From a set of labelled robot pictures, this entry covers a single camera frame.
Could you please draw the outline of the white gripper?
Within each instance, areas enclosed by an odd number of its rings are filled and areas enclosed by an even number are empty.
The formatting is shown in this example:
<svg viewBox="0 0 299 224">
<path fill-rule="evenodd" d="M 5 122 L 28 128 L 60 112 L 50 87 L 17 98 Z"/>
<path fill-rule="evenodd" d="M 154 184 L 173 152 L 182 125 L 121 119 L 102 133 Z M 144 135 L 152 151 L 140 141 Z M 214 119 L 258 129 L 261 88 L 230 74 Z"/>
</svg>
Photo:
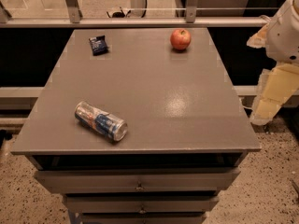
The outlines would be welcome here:
<svg viewBox="0 0 299 224">
<path fill-rule="evenodd" d="M 293 4 L 283 5 L 269 25 L 249 38 L 247 46 L 264 48 L 265 41 L 267 56 L 283 63 L 260 74 L 249 117 L 258 126 L 270 122 L 299 89 L 299 21 Z"/>
</svg>

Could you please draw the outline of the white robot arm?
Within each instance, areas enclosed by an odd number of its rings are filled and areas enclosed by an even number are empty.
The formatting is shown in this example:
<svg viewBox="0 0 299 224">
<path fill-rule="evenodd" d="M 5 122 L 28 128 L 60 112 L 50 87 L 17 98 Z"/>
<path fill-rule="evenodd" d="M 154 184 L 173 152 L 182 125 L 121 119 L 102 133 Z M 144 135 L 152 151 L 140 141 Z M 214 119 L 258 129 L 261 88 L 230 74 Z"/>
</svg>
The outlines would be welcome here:
<svg viewBox="0 0 299 224">
<path fill-rule="evenodd" d="M 249 121 L 266 125 L 299 90 L 299 0 L 286 0 L 272 19 L 247 41 L 265 48 L 276 65 L 259 76 Z"/>
</svg>

